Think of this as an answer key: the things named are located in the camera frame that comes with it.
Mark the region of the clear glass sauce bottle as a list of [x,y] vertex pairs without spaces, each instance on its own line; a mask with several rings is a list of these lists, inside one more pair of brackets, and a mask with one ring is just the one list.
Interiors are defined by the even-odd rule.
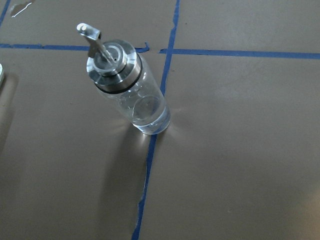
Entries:
[[101,31],[79,23],[89,43],[86,72],[117,111],[143,134],[156,135],[170,123],[170,110],[146,60],[126,40],[101,40]]

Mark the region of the silver digital kitchen scale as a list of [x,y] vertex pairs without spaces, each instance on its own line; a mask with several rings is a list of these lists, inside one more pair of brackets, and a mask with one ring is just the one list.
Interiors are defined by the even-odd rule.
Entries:
[[3,82],[4,82],[4,68],[3,68],[3,65],[0,63],[0,88],[2,87],[3,85]]

